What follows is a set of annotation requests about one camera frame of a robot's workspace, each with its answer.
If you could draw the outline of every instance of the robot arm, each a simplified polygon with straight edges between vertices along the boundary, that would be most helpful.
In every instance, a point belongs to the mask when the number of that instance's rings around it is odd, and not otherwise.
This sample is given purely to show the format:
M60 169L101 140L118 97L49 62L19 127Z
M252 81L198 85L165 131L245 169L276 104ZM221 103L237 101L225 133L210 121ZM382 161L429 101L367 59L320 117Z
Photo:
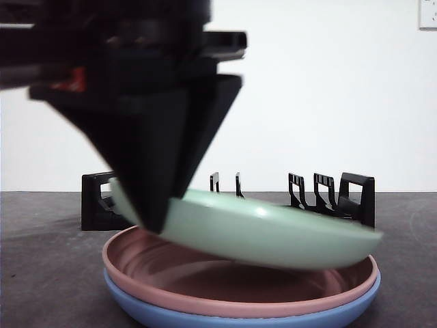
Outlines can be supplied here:
M0 87L79 127L159 233L241 87L216 68L246 34L209 20L209 0L0 0Z

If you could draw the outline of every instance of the stacked plates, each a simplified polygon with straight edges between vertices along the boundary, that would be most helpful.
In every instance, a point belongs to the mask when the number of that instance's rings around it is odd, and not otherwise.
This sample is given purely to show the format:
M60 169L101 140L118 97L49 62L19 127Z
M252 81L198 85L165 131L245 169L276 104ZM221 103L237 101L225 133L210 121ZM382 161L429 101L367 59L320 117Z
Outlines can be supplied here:
M368 256L343 269L297 271L230 260L133 227L103 249L108 287L149 328L345 327L375 297Z

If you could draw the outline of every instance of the plastic plate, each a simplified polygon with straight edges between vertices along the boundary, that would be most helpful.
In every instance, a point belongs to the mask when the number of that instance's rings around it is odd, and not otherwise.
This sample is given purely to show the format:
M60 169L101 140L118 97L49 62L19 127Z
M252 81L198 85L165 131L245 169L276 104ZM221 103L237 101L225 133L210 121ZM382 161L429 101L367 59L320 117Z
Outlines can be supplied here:
M141 225L118 180L109 182L118 211ZM363 260L376 248L382 233L297 208L190 190L182 200L169 200L160 236L209 254L264 266L327 269Z
M319 312L349 303L375 282L370 256L344 269L266 268L188 249L138 227L103 249L111 279L128 294L170 310L230 318Z
M104 278L114 299L132 318L149 328L341 328L358 318L376 296L381 276L363 296L322 312L283 318L220 318L167 310L140 301L119 289L107 272Z

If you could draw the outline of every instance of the white wall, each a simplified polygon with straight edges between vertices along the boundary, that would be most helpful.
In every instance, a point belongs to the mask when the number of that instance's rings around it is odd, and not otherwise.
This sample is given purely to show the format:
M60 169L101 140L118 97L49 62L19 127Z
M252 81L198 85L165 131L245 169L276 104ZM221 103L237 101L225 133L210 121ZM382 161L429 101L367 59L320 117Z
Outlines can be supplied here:
M378 191L437 191L437 31L416 0L215 0L209 29L246 30L244 88L193 187L284 191L286 173L376 177ZM78 191L107 170L71 124L24 90L1 94L3 190Z

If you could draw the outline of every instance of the blue plate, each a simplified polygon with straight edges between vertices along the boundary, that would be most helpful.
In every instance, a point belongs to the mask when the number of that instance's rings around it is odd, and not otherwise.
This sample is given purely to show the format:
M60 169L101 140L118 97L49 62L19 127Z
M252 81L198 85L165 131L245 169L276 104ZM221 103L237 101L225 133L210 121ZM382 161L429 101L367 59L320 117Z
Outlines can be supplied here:
M200 316L164 309L136 299L119 289L104 270L104 278L114 299L136 321L149 328L340 328L357 319L370 305L381 284L375 284L362 297L330 310L285 318L235 319Z

